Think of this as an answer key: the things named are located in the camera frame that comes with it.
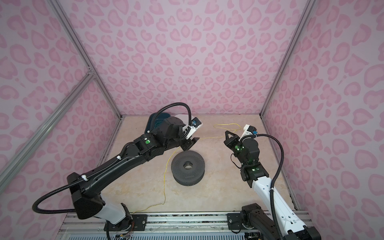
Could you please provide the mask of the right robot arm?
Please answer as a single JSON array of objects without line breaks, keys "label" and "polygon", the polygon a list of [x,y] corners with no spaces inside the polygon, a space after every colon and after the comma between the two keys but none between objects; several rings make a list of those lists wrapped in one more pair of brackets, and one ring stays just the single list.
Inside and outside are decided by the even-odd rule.
[{"label": "right robot arm", "polygon": [[[268,208],[267,216],[257,204],[243,206],[241,226],[256,229],[268,240],[320,240],[321,234],[315,227],[309,227],[288,206],[276,188],[276,181],[284,163],[284,148],[273,136],[252,132],[239,137],[230,131],[225,132],[224,144],[240,162],[242,180],[259,196]],[[275,141],[281,152],[281,159],[275,175],[269,173],[259,161],[260,149],[257,138],[267,137]]]}]

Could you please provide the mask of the dark grey cable spool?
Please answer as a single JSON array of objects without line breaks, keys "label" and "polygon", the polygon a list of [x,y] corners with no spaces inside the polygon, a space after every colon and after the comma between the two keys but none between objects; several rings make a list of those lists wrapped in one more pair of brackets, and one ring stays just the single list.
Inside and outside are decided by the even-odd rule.
[{"label": "dark grey cable spool", "polygon": [[204,177],[204,158],[195,151],[181,152],[172,160],[171,171],[174,179],[180,185],[194,186]]}]

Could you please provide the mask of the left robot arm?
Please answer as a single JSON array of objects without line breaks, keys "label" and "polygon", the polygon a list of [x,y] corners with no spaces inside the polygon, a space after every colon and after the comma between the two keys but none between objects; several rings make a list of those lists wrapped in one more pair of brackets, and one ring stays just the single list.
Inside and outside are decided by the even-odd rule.
[{"label": "left robot arm", "polygon": [[177,147],[189,150],[198,141],[192,135],[201,126],[202,122],[197,117],[189,125],[177,117],[169,117],[156,128],[125,144],[118,155],[99,167],[82,175],[69,175],[69,183],[80,181],[70,188],[77,217],[80,220],[95,217],[112,225],[130,223],[132,217],[126,205],[108,201],[102,197],[102,190],[128,171],[163,155],[167,150]]}]

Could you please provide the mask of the white plastic tray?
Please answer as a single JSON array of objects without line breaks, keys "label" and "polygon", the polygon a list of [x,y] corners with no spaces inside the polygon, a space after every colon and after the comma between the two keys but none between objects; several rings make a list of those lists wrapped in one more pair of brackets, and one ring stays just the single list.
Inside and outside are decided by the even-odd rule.
[{"label": "white plastic tray", "polygon": [[188,114],[177,114],[175,117],[182,120],[183,122],[187,122],[189,120]]}]

